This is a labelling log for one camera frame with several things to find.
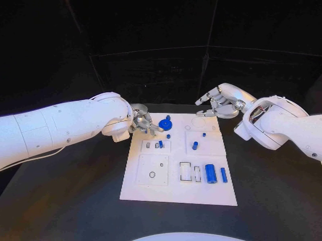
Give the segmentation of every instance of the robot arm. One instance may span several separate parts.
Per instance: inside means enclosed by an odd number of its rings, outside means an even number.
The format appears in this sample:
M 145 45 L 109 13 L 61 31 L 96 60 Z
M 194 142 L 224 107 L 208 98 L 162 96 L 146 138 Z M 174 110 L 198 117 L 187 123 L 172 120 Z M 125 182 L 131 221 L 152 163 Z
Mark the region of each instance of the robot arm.
M 322 115 L 309 116 L 305 110 L 287 99 L 272 96 L 256 99 L 231 84 L 220 84 L 195 102 L 211 100 L 211 110 L 197 116 L 233 118 L 243 112 L 243 120 L 234 133 L 247 141 L 276 150 L 292 140 L 302 152 L 322 161 Z
M 152 124 L 146 106 L 129 105 L 113 92 L 0 117 L 0 170 L 99 132 L 119 142 L 136 129 L 149 129 L 152 135 L 164 131 Z

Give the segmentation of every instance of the table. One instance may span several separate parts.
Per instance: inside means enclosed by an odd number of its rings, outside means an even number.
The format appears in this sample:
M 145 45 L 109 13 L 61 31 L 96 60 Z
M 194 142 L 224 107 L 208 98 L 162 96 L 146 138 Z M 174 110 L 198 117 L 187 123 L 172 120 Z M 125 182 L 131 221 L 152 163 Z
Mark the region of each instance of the table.
M 208 106 L 148 104 L 149 112 Z M 322 240 L 322 168 L 289 141 L 276 151 L 218 119 L 239 206 L 119 200 L 131 139 L 97 135 L 24 163 L 0 197 L 0 240 L 132 240 L 204 232 L 244 240 Z

